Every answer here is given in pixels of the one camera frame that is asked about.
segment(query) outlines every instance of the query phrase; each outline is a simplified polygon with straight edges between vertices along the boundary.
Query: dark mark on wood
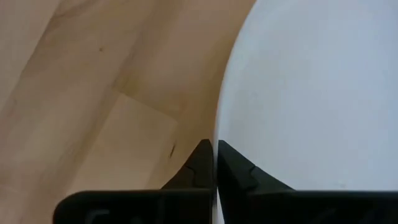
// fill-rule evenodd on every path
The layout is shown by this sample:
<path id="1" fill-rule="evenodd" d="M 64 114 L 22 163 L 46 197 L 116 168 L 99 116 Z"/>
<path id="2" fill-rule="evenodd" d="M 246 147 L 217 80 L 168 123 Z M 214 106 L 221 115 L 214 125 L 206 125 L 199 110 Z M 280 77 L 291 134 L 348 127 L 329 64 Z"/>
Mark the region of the dark mark on wood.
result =
<path id="1" fill-rule="evenodd" d="M 173 148 L 172 148 L 172 151 L 170 152 L 170 155 L 169 155 L 169 159 L 173 156 L 173 153 L 174 153 L 174 149 L 175 149 L 175 143 L 174 143 L 174 145 L 173 145 Z"/>

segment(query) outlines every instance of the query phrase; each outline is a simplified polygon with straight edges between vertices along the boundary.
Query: white round surface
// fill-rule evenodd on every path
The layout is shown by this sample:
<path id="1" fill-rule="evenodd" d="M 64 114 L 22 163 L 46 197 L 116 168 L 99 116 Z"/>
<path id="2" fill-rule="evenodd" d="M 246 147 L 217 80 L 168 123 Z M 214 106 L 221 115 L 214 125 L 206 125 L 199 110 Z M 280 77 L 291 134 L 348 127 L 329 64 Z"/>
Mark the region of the white round surface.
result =
<path id="1" fill-rule="evenodd" d="M 398 1 L 258 0 L 216 139 L 293 189 L 398 189 Z"/>

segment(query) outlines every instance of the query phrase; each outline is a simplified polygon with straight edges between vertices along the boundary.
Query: white table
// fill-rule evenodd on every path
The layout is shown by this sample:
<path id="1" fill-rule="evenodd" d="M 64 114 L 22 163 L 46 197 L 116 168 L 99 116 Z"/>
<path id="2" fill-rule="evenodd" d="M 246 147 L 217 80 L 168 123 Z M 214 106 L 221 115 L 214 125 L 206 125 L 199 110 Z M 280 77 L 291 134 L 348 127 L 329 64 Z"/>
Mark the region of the white table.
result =
<path id="1" fill-rule="evenodd" d="M 398 2 L 258 0 L 215 139 L 297 190 L 397 190 Z"/>

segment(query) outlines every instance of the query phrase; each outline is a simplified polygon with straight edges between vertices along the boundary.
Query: wooden floor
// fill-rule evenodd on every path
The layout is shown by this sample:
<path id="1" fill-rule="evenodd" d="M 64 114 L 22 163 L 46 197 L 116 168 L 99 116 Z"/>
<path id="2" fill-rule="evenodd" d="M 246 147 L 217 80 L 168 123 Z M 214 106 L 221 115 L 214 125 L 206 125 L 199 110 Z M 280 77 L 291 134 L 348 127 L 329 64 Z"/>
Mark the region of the wooden floor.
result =
<path id="1" fill-rule="evenodd" d="M 212 138 L 254 0 L 0 0 L 0 223 L 158 189 Z"/>

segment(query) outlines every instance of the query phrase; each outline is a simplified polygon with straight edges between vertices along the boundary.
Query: black plastic object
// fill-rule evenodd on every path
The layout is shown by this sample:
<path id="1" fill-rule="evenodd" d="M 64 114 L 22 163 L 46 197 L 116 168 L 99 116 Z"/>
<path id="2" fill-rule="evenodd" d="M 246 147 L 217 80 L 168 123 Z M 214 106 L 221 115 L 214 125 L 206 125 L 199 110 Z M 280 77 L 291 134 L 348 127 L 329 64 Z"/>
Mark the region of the black plastic object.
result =
<path id="1" fill-rule="evenodd" d="M 218 145 L 218 189 L 226 224 L 398 223 L 396 192 L 295 191 L 228 143 Z"/>
<path id="2" fill-rule="evenodd" d="M 213 148 L 202 140 L 161 190 L 80 192 L 62 200 L 54 224 L 211 223 Z"/>
<path id="3" fill-rule="evenodd" d="M 396 192 L 296 191 L 227 142 L 218 146 L 217 186 L 226 224 L 398 223 Z M 211 223 L 214 188 L 213 151 L 209 140 L 202 140 L 163 189 L 77 193 L 59 203 L 53 221 Z"/>

